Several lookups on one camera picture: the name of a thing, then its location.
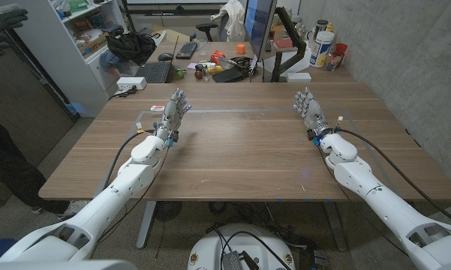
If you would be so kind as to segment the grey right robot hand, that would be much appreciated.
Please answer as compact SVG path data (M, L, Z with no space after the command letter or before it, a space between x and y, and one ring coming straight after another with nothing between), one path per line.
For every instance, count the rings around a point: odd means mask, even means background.
M304 92L298 91L294 98L293 108L304 121L308 139L318 145L325 136L332 133L333 129L326 121L320 104L308 88Z

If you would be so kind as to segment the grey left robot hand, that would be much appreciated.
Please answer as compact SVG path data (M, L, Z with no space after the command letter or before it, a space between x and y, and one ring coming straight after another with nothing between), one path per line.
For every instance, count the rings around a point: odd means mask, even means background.
M154 135L163 141L171 140L177 143L182 118L190 108L191 105L187 105L184 91L178 88L165 105Z

